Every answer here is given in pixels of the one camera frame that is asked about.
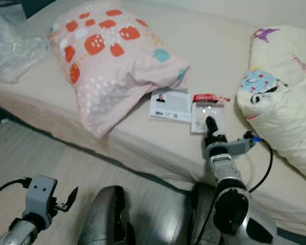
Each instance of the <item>bed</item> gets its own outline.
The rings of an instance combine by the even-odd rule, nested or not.
[[[60,13],[79,2],[58,0],[48,5],[29,19],[30,32],[47,32]],[[248,69],[250,36],[256,28],[158,4],[129,4],[190,62],[192,94],[208,92],[232,99],[225,107],[227,137],[241,137],[249,126],[236,105],[235,94]],[[74,90],[52,51],[19,83],[0,83],[0,107],[55,138],[117,159],[179,189],[191,190],[197,181],[214,184],[202,156],[202,136],[191,135],[189,124],[149,120],[149,95],[100,141],[95,139],[79,121]],[[248,187],[259,181],[268,162],[268,151],[260,145],[236,158]],[[306,236],[306,178],[284,159],[275,158],[271,174],[253,196],[280,228]]]

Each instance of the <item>floor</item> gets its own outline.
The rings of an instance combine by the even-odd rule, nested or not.
[[[67,213],[59,213],[35,245],[76,245],[96,194],[109,185],[124,187],[138,245],[186,244],[188,198],[101,159],[13,122],[0,124],[0,186],[20,177],[46,175],[58,180],[54,196],[63,202],[79,187]],[[24,210],[26,190],[14,185],[0,193],[0,236]],[[276,245],[295,244],[277,237]]]

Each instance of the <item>black cable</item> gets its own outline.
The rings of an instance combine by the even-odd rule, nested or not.
[[[214,197],[213,197],[213,201],[212,201],[212,204],[211,204],[211,206],[210,206],[208,216],[206,217],[206,219],[205,219],[205,221],[204,221],[204,224],[203,224],[203,226],[202,226],[202,228],[201,228],[201,230],[200,230],[200,232],[199,232],[199,235],[198,235],[198,237],[197,237],[197,240],[196,240],[195,245],[198,245],[198,244],[199,244],[199,241],[202,239],[202,236],[203,236],[203,233],[204,233],[204,230],[205,230],[205,226],[206,226],[206,224],[208,223],[209,218],[210,218],[210,216],[211,216],[211,213],[212,213],[212,210],[213,210],[213,207],[214,207],[214,203],[215,203],[215,201],[216,201],[216,198],[217,198],[217,194],[215,194]]]
[[[31,183],[32,179],[31,178],[25,178],[25,179],[18,179],[18,180],[13,180],[13,181],[10,181],[6,184],[4,184],[3,186],[0,187],[0,191],[2,191],[3,189],[7,188],[8,186],[10,185],[13,185],[13,184],[16,184],[16,183],[20,183],[22,184],[22,186],[24,188],[28,188],[30,183]]]
[[[269,167],[267,168],[266,173],[264,174],[263,178],[252,189],[249,190],[250,193],[252,193],[257,188],[259,188],[259,186],[266,180],[266,178],[268,177],[268,175],[271,171],[272,164],[273,164],[273,150],[272,150],[271,146],[264,139],[261,139],[261,141],[267,146],[267,148],[270,152],[270,163],[269,163]]]

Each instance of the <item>plastic bag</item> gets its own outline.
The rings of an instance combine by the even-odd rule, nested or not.
[[[47,55],[48,43],[27,36],[27,19],[19,1],[0,1],[0,81],[14,83]]]
[[[211,116],[218,127],[217,134],[225,134],[226,123],[223,114],[223,106],[230,101],[229,98],[214,94],[196,94],[192,103],[192,133],[205,133],[208,131],[206,118]]]

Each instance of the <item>pink pillow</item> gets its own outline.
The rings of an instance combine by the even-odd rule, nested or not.
[[[97,138],[144,94],[188,88],[189,64],[122,1],[89,2],[62,14],[50,39],[76,90],[81,122]]]

